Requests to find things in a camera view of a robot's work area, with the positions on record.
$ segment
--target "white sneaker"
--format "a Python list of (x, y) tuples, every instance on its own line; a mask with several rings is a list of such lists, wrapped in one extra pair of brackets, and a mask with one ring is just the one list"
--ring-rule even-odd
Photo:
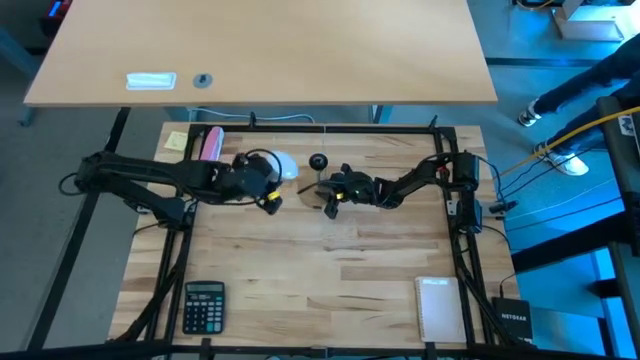
[(520, 125), (529, 127), (535, 124), (536, 121), (542, 119), (542, 116), (536, 114), (535, 110), (533, 110), (533, 106), (536, 104), (536, 101), (538, 101), (538, 99), (530, 102), (529, 106), (527, 106), (527, 109), (520, 113), (520, 115), (518, 116), (518, 122), (520, 123)]
[[(538, 152), (545, 146), (547, 146), (546, 143), (540, 143), (533, 148), (533, 151)], [(575, 154), (560, 155), (551, 150), (547, 151), (546, 154), (538, 155), (538, 158), (550, 162), (554, 168), (566, 175), (582, 176), (589, 172), (587, 164), (578, 159)]]

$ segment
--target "black calculator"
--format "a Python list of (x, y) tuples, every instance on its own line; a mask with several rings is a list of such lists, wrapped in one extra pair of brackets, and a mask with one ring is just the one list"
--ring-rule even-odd
[(192, 281), (185, 284), (185, 292), (182, 332), (220, 334), (224, 330), (224, 283)]

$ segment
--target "yellow clip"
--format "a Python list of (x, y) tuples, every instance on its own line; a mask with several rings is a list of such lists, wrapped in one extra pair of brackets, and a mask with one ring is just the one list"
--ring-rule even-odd
[(271, 194), (267, 195), (267, 199), (269, 199), (269, 201), (273, 201), (279, 197), (280, 197), (280, 193), (277, 191), (274, 191)]

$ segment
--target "yellow sticky note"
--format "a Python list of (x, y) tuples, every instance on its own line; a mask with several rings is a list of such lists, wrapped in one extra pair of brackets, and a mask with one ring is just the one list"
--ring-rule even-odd
[(187, 137), (187, 133), (172, 131), (164, 147), (165, 149), (184, 151), (184, 148), (187, 147)]

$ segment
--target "beige desk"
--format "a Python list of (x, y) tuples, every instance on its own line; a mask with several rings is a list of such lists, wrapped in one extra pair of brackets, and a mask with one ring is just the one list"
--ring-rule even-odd
[[(181, 160), (182, 152), (164, 144), (172, 131), (187, 128), (165, 123), (155, 159)], [(461, 151), (486, 155), (479, 127), (456, 131)], [(292, 154), (303, 166), (303, 176), (311, 171), (306, 166), (309, 156), (324, 149), (330, 171), (347, 162), (388, 179), (435, 152), (430, 135), (327, 134), (323, 140), (322, 134), (227, 133), (222, 160), (257, 147)], [(486, 166), (481, 177), (478, 197), (495, 200)], [(226, 329), (213, 337), (213, 344), (422, 348), (413, 280), (455, 276), (440, 189), (424, 187), (396, 210), (343, 204), (331, 221), (296, 195), (306, 184), (284, 184), (284, 204), (274, 216), (253, 206), (199, 206), (185, 281), (220, 280), (227, 285)], [(173, 194), (166, 186), (151, 188)], [(141, 216), (138, 227), (153, 222), (153, 217)], [(502, 229), (495, 221), (486, 224)], [(110, 337), (121, 334), (151, 298), (164, 236), (164, 230), (152, 228), (134, 238)], [(513, 273), (511, 256), (496, 233), (484, 231), (477, 240), (487, 292), (495, 296), (500, 280)], [(505, 282), (505, 292), (518, 297), (513, 278)], [(471, 303), (476, 339), (481, 341), (479, 312), (475, 301)], [(168, 304), (165, 301), (161, 311), (158, 337), (164, 333)], [(200, 344), (201, 337), (184, 335), (181, 326), (182, 309), (174, 342)]]
[[(172, 91), (126, 74), (175, 72)], [(208, 73), (207, 89), (193, 79)], [(31, 106), (494, 103), (466, 0), (74, 0)]]

